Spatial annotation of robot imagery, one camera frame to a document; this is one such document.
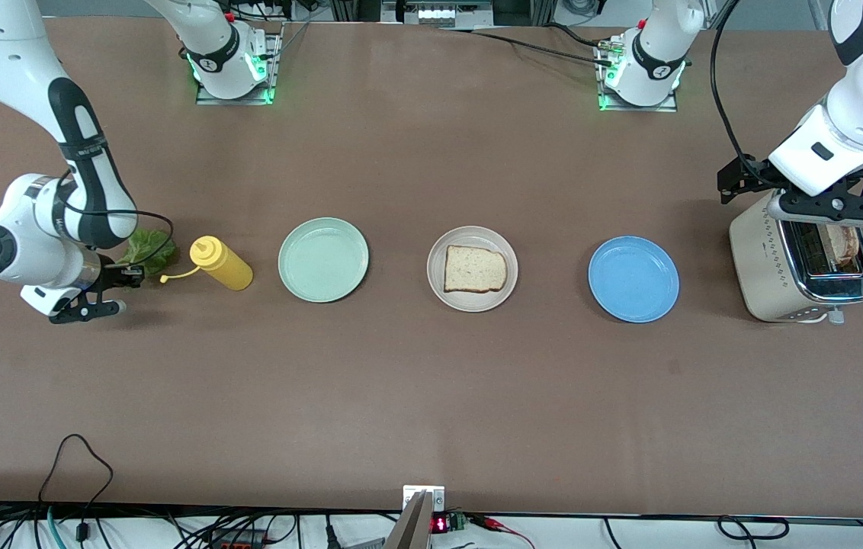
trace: table surface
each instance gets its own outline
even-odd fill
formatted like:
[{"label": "table surface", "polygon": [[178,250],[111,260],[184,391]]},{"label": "table surface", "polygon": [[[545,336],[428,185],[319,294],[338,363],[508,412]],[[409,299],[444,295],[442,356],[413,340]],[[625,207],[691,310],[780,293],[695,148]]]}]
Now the table surface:
[{"label": "table surface", "polygon": [[[256,278],[114,291],[125,315],[78,326],[0,282],[0,499],[34,499],[79,432],[117,469],[112,501],[390,509],[404,483],[441,483],[477,510],[863,517],[863,305],[844,327],[746,312],[727,228],[755,197],[721,206],[714,190],[732,150],[710,34],[678,114],[600,112],[582,63],[383,24],[314,24],[276,104],[202,108],[164,21],[47,24],[138,205],[173,218],[181,246],[225,240]],[[582,53],[553,29],[505,32]],[[841,75],[825,34],[721,47],[724,100],[757,156]],[[62,166],[0,105],[0,198]],[[361,287],[326,305],[276,271],[286,234],[319,216],[371,249]],[[425,277],[432,244],[463,225],[518,255],[515,292],[489,313],[448,309]],[[619,323],[589,293],[593,250],[619,234],[679,267],[657,323]],[[70,445],[47,498],[86,500],[103,480]]]}]

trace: black cable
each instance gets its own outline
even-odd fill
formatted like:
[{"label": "black cable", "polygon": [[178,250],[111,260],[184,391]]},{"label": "black cable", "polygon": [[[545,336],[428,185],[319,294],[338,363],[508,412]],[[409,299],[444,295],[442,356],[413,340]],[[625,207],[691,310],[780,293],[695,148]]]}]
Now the black cable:
[{"label": "black cable", "polygon": [[532,50],[536,50],[538,52],[550,53],[550,55],[554,56],[563,56],[563,58],[567,59],[577,59],[582,60],[587,63],[594,63],[595,65],[602,66],[611,66],[611,62],[606,59],[595,59],[595,58],[586,58],[585,56],[577,56],[574,53],[560,52],[558,50],[552,50],[550,48],[544,48],[543,46],[537,46],[536,44],[529,44],[527,42],[521,42],[519,40],[515,40],[514,38],[507,38],[505,36],[497,36],[495,34],[483,34],[483,32],[470,32],[473,36],[485,36],[486,38],[492,38],[494,40],[501,40],[502,42],[508,42],[509,44],[514,44],[516,46],[523,46],[525,48],[529,48]]},{"label": "black cable", "polygon": [[239,6],[234,6],[232,2],[229,1],[218,0],[218,5],[222,8],[222,11],[227,10],[229,13],[235,11],[237,14],[240,15],[240,17],[254,18],[254,20],[271,21],[268,15],[265,14],[265,11],[261,9],[261,2],[256,3],[255,6],[256,8],[258,8],[258,11],[260,11],[261,14],[251,14],[247,11],[241,11],[239,9]]},{"label": "black cable", "polygon": [[598,46],[598,43],[600,43],[600,42],[605,42],[607,40],[610,40],[610,38],[598,38],[598,40],[588,40],[585,38],[581,38],[578,34],[576,34],[576,32],[571,30],[570,27],[567,27],[567,25],[565,25],[565,24],[558,24],[558,22],[552,22],[551,21],[551,22],[549,22],[549,24],[545,24],[544,27],[556,28],[559,31],[563,31],[563,32],[565,32],[565,34],[567,34],[567,36],[570,36],[571,39],[573,39],[575,42],[579,42],[581,44],[584,44],[585,46],[591,46],[592,48],[596,48]]},{"label": "black cable", "polygon": [[114,549],[114,546],[110,545],[110,538],[107,538],[107,531],[103,529],[103,522],[100,522],[100,515],[96,515],[94,519],[96,520],[96,528],[100,531],[100,538],[103,538],[103,543],[107,546],[107,549]]},{"label": "black cable", "polygon": [[181,536],[181,541],[183,541],[185,544],[187,544],[188,540],[187,540],[187,538],[184,537],[184,531],[183,531],[183,529],[181,529],[181,525],[178,524],[178,520],[176,518],[174,518],[174,514],[171,513],[171,510],[166,508],[166,507],[164,508],[164,511],[167,511],[167,517],[168,517],[168,519],[170,519],[171,524],[174,525],[174,528],[178,529],[178,535]]},{"label": "black cable", "polygon": [[84,509],[88,510],[89,507],[96,502],[96,498],[100,497],[100,494],[102,494],[108,487],[110,487],[110,483],[114,482],[114,469],[111,465],[107,463],[107,460],[101,458],[100,455],[96,453],[96,451],[93,451],[93,446],[89,445],[89,441],[86,440],[86,437],[83,437],[83,435],[80,435],[79,433],[72,433],[70,435],[66,435],[66,437],[59,442],[59,449],[56,449],[56,458],[52,461],[52,469],[49,469],[49,473],[45,476],[45,480],[42,480],[42,487],[38,489],[37,500],[39,505],[46,503],[46,501],[42,499],[42,496],[45,493],[46,487],[49,486],[49,482],[52,480],[52,475],[54,475],[56,472],[56,467],[59,466],[59,459],[62,458],[63,448],[66,447],[66,442],[68,442],[70,438],[78,438],[79,441],[86,446],[86,451],[89,452],[89,455],[93,456],[93,459],[99,461],[101,465],[107,468],[107,472],[110,473],[110,476],[107,477],[107,482],[105,482],[103,484],[103,487],[101,487],[99,491],[93,494],[93,497],[91,497],[89,502],[86,503],[86,507]]},{"label": "black cable", "polygon": [[14,540],[14,535],[18,533],[18,528],[21,528],[21,525],[24,524],[24,521],[28,518],[28,515],[22,515],[21,518],[14,523],[14,528],[11,528],[11,534],[2,542],[0,545],[0,549],[7,549],[11,546],[12,540]]},{"label": "black cable", "polygon": [[769,185],[769,187],[774,187],[770,181],[760,177],[759,174],[756,173],[756,170],[749,165],[749,160],[746,160],[746,154],[744,154],[743,149],[739,147],[739,140],[736,139],[736,134],[734,134],[733,127],[730,125],[730,119],[727,117],[727,109],[723,108],[723,101],[720,100],[720,90],[717,89],[717,49],[720,48],[720,39],[723,35],[723,29],[727,26],[727,21],[733,13],[733,10],[736,9],[737,4],[739,4],[739,0],[729,0],[729,3],[727,4],[727,13],[725,13],[723,18],[721,18],[720,22],[717,24],[717,35],[713,38],[713,49],[710,50],[710,90],[713,92],[713,101],[717,104],[717,112],[720,114],[723,128],[727,129],[727,136],[730,140],[730,145],[733,146],[733,150],[739,159],[739,163],[743,164],[746,173],[749,173],[753,178],[760,181],[760,183]]},{"label": "black cable", "polygon": [[[59,183],[56,183],[56,192],[59,191],[59,189],[58,189],[59,185],[61,185],[63,183],[63,181],[65,181],[65,178],[66,178],[66,176],[68,176],[69,173],[70,172],[67,171],[65,174],[63,174],[62,177],[59,177]],[[142,265],[143,263],[146,262],[146,260],[149,260],[153,256],[156,256],[157,254],[159,254],[160,250],[163,250],[164,247],[167,246],[167,243],[170,242],[171,239],[174,239],[174,222],[171,221],[170,219],[164,217],[163,215],[160,215],[160,214],[148,212],[145,210],[80,210],[79,208],[73,206],[72,204],[69,204],[68,201],[63,201],[63,204],[66,205],[66,208],[69,208],[73,212],[76,212],[77,214],[82,214],[82,215],[107,216],[108,217],[108,216],[114,215],[114,214],[132,214],[132,215],[141,215],[141,216],[145,216],[145,217],[152,217],[154,219],[160,219],[160,221],[167,223],[167,229],[168,230],[167,230],[166,239],[164,239],[164,241],[160,243],[160,246],[157,246],[156,248],[154,248],[154,250],[151,253],[146,254],[145,258],[143,258],[139,261],[134,261],[134,262],[127,263],[127,264],[107,265],[107,268],[125,268],[125,267],[133,267],[133,265]]]},{"label": "black cable", "polygon": [[[42,480],[42,487],[40,489],[38,489],[37,501],[38,501],[39,508],[35,512],[38,513],[38,511],[41,509],[41,505],[45,503],[45,501],[42,499],[42,494],[45,493],[46,487],[49,486],[49,482],[52,480],[52,475],[55,474],[56,467],[59,466],[59,459],[62,458],[63,449],[66,447],[66,442],[68,442],[70,438],[78,438],[79,441],[82,442],[82,444],[84,446],[86,446],[86,451],[89,452],[89,455],[93,456],[93,459],[99,461],[101,463],[101,465],[103,465],[105,468],[107,468],[107,472],[110,473],[110,476],[107,477],[107,482],[105,482],[103,484],[103,486],[100,488],[100,490],[98,490],[95,494],[93,494],[93,497],[89,498],[89,501],[82,508],[82,512],[79,515],[79,524],[85,525],[86,524],[86,515],[89,512],[89,508],[92,507],[93,503],[96,502],[96,498],[100,497],[100,495],[105,490],[107,490],[108,487],[110,487],[110,483],[114,482],[114,469],[112,468],[110,463],[107,462],[107,460],[101,458],[100,455],[98,453],[96,453],[96,451],[94,451],[93,446],[91,446],[89,444],[89,441],[86,440],[86,437],[83,437],[83,435],[80,435],[79,433],[72,433],[72,434],[66,435],[66,437],[63,438],[62,441],[59,442],[59,449],[56,449],[56,457],[54,460],[52,460],[52,468],[49,469],[49,473],[48,473],[48,475],[45,476],[45,480]],[[97,525],[99,525],[99,527],[100,527],[100,535],[103,535],[104,542],[107,543],[107,548],[110,547],[110,542],[105,538],[105,535],[103,534],[103,527],[101,527],[99,520],[97,520]],[[35,541],[38,542],[38,524],[37,523],[35,524]],[[85,539],[79,540],[79,548],[80,549],[84,548],[84,546],[85,546],[84,543],[85,543]]]},{"label": "black cable", "polygon": [[605,520],[605,528],[608,531],[608,537],[611,538],[611,543],[615,546],[615,549],[621,549],[621,545],[618,543],[618,540],[614,536],[614,532],[611,529],[611,522],[607,517],[602,517]]},{"label": "black cable", "polygon": [[293,534],[293,531],[296,531],[296,535],[297,535],[297,536],[299,536],[299,535],[300,535],[300,527],[299,527],[299,524],[300,524],[300,516],[299,516],[299,515],[295,515],[295,514],[294,514],[294,515],[293,515],[293,525],[292,525],[292,527],[289,527],[289,531],[288,531],[288,532],[286,532],[286,534],[285,534],[285,535],[283,535],[283,536],[282,536],[282,538],[279,538],[279,539],[268,539],[268,527],[271,527],[271,525],[272,525],[272,521],[274,521],[274,520],[275,520],[275,518],[276,518],[276,517],[278,517],[278,516],[279,516],[279,515],[273,515],[273,516],[272,516],[272,518],[270,518],[270,521],[268,521],[268,525],[267,525],[267,527],[265,527],[265,536],[267,536],[267,541],[265,542],[265,545],[275,545],[276,543],[279,543],[279,542],[281,542],[281,541],[285,540],[286,538],[289,538],[289,536]]},{"label": "black cable", "polygon": [[[726,528],[723,527],[723,521],[733,522],[734,525],[737,525],[739,531],[743,533],[743,535],[734,535],[727,531]],[[749,529],[746,529],[746,526],[739,520],[739,518],[731,517],[731,515],[721,515],[717,518],[717,528],[720,529],[720,534],[727,536],[727,538],[734,539],[736,541],[748,541],[751,549],[756,549],[756,542],[759,541],[772,541],[774,539],[781,539],[784,536],[791,533],[791,523],[787,521],[786,518],[764,518],[760,522],[771,522],[771,524],[783,525],[783,531],[777,532],[777,534],[770,535],[753,535],[749,532]]]},{"label": "black cable", "polygon": [[212,522],[212,524],[206,525],[206,527],[203,528],[199,528],[197,531],[191,532],[190,535],[185,536],[185,539],[178,542],[178,544],[175,545],[173,549],[180,549],[181,546],[184,546],[185,549],[191,549],[191,543],[194,542],[194,540],[201,542],[210,542],[211,535],[214,534],[216,529],[231,529],[234,527],[233,522],[242,520],[243,518],[245,519],[247,515],[251,515],[251,510],[248,508],[236,509],[236,511],[228,515],[220,515],[218,520]]},{"label": "black cable", "polygon": [[[234,535],[234,538],[232,538],[232,541],[229,542],[229,547],[236,546],[237,541],[239,541],[239,538],[241,538],[241,536],[243,534],[245,534],[245,531],[248,528],[251,529],[252,540],[255,541],[255,524],[258,521],[258,519],[260,519],[261,517],[263,517],[263,515],[255,515],[255,517],[247,518],[247,520],[245,522],[243,522],[242,525],[236,525],[236,527],[234,527],[233,529],[237,529],[237,532],[236,532],[236,535]],[[275,519],[275,517],[270,518],[270,520],[268,520],[268,525],[265,526],[265,536],[263,537],[263,542],[267,542],[265,540],[268,539],[268,527],[271,527],[272,521],[274,521],[274,519]]]},{"label": "black cable", "polygon": [[31,531],[35,536],[35,548],[42,549],[42,540],[38,538],[38,517],[41,515],[40,511],[42,509],[41,504],[35,505],[35,515],[31,518]]}]

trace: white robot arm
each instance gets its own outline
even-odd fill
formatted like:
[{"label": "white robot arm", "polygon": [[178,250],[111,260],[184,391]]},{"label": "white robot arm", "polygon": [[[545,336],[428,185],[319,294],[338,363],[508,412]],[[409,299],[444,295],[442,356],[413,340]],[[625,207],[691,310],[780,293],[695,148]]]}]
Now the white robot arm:
[{"label": "white robot arm", "polygon": [[833,1],[829,26],[845,76],[768,161],[749,157],[745,166],[734,159],[720,170],[724,204],[743,192],[777,188],[767,206],[774,219],[863,228],[863,0]]},{"label": "white robot arm", "polygon": [[34,0],[0,1],[0,103],[44,128],[71,174],[28,174],[9,185],[0,207],[0,279],[23,284],[21,296],[59,320],[120,312],[122,303],[99,299],[75,315],[69,306],[87,289],[101,294],[139,283],[135,271],[104,271],[110,260],[92,251],[127,239],[136,228],[135,206],[92,105],[49,45]]},{"label": "white robot arm", "polygon": [[863,0],[833,2],[829,27],[847,72],[769,156],[811,197],[863,168]]}]

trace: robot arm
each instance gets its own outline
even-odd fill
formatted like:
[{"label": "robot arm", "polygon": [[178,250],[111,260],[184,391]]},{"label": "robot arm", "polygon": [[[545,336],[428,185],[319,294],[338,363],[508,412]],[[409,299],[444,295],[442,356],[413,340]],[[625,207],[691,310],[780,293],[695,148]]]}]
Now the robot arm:
[{"label": "robot arm", "polygon": [[[267,78],[263,30],[230,24],[211,0],[147,1],[178,32],[213,96],[237,98]],[[127,239],[135,205],[89,98],[49,44],[35,0],[0,0],[0,103],[44,128],[71,174],[27,174],[9,185],[0,206],[0,279],[23,284],[23,299],[53,323],[121,312],[124,305],[104,301],[103,291],[138,286],[143,270],[112,265],[94,250]]]},{"label": "robot arm", "polygon": [[135,215],[84,215],[61,203],[84,211],[135,207],[92,105],[49,45],[34,0],[0,1],[0,103],[31,118],[56,140],[75,182],[58,191],[44,188],[34,198],[37,228],[96,248],[112,248],[127,239],[136,228]]},{"label": "robot arm", "polygon": [[829,27],[847,72],[769,157],[811,197],[863,168],[863,0],[833,2]]},{"label": "robot arm", "polygon": [[[863,0],[835,0],[832,42],[847,72],[766,162],[739,159],[717,176],[722,202],[777,188],[774,219],[863,226]],[[852,192],[856,185],[861,190]]]}]

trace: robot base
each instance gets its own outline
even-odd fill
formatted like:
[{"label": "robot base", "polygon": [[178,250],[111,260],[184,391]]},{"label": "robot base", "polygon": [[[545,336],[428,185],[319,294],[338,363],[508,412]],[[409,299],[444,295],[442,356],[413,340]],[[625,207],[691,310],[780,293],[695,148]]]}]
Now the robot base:
[{"label": "robot base", "polygon": [[625,63],[624,50],[626,48],[630,49],[630,42],[630,37],[620,34],[612,36],[607,41],[610,44],[610,49],[592,48],[593,53],[595,53],[595,59],[606,59],[613,63],[613,66],[598,65],[595,67],[596,76],[598,76],[598,108],[600,111],[676,112],[679,105],[675,101],[675,90],[679,87],[679,76],[682,74],[682,70],[685,69],[685,65],[679,67],[678,72],[673,76],[675,81],[671,84],[672,90],[669,91],[668,97],[664,98],[661,103],[647,105],[647,107],[625,101],[615,90],[605,84],[608,80],[615,80],[616,76],[618,78],[621,77],[620,71],[622,70],[623,63]]},{"label": "robot base", "polygon": [[197,94],[194,96],[195,104],[272,104],[275,100],[275,82],[279,77],[279,59],[281,59],[282,34],[266,34],[265,48],[257,55],[263,55],[267,59],[251,58],[250,66],[257,77],[265,76],[265,80],[258,83],[252,90],[237,98],[216,98],[208,93],[201,84],[197,83],[198,77],[194,77],[197,83]]}]

